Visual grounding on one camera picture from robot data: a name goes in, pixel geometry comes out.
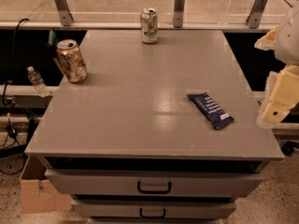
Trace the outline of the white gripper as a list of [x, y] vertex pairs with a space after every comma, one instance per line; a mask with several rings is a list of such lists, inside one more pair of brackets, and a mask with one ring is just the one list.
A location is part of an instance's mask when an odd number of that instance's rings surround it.
[[256, 119], [260, 128], [273, 129], [299, 103], [299, 5], [288, 12], [278, 28], [272, 28], [259, 38], [254, 48], [275, 50], [275, 57], [288, 63], [278, 73], [269, 73]]

